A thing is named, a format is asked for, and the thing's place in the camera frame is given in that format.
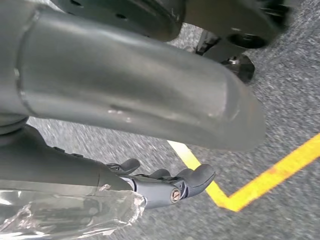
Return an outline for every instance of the plastic wrap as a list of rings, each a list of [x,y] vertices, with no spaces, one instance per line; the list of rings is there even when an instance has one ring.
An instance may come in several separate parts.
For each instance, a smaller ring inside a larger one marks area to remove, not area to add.
[[[0,180],[0,239],[109,235],[131,226],[145,208],[140,194],[108,188]]]

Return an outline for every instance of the metal bracket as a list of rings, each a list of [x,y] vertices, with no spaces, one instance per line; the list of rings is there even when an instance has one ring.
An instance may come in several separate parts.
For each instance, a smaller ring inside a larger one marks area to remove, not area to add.
[[[217,37],[202,55],[217,62],[269,44],[284,30],[289,11],[284,0],[51,1],[69,14],[160,41],[177,37],[183,22],[195,25]]]

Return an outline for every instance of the yellow line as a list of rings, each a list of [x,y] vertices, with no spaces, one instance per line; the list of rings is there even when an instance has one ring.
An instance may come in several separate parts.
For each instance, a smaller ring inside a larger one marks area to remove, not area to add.
[[[174,141],[168,142],[188,168],[195,170],[201,164],[185,144]],[[206,191],[219,207],[238,212],[318,157],[320,157],[320,134],[298,147],[230,197],[227,197],[214,181],[209,185]]]

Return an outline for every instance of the gray carpet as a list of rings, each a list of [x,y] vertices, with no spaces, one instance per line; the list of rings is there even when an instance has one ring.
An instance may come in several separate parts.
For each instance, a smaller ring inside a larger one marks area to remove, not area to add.
[[[264,144],[251,152],[221,152],[189,146],[202,163],[217,168],[216,181],[229,195],[320,133],[320,3],[300,1],[284,35],[248,54],[257,67],[250,87],[266,117]],[[173,42],[194,46],[201,30],[186,25]],[[30,119],[51,146],[102,162],[135,157],[140,172],[184,167],[165,140],[55,120]],[[320,236],[320,161],[299,171],[235,213],[217,207],[206,193],[176,206],[146,211],[138,223],[111,240],[318,240]]]

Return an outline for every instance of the black plastic part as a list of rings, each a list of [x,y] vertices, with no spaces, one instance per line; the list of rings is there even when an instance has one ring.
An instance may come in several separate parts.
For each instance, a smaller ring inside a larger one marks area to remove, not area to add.
[[[217,62],[239,56],[248,49],[262,48],[285,29],[290,12],[282,0],[189,0],[186,22],[219,39],[211,46],[201,41],[201,55]]]
[[[160,41],[179,35],[186,0],[51,0],[69,14],[112,25]]]
[[[124,176],[134,172],[140,166],[140,163],[135,158],[131,158],[122,164],[108,163],[106,166],[115,175]]]
[[[131,190],[101,162],[49,147],[29,125],[0,135],[0,179]]]
[[[226,61],[223,61],[222,64],[232,71],[245,84],[250,83],[256,70],[254,64],[245,54],[231,57]]]
[[[216,172],[212,166],[202,164],[194,171],[189,168],[182,170],[169,182],[180,190],[180,199],[186,199],[205,191],[215,176]]]
[[[220,40],[206,50],[218,62],[269,44],[285,28],[290,10],[283,0],[51,1],[72,15],[161,41],[177,37],[183,21],[196,25]]]
[[[146,199],[146,209],[166,207],[174,204],[171,201],[171,193],[177,189],[175,185],[145,176],[125,177],[131,181],[134,191]]]

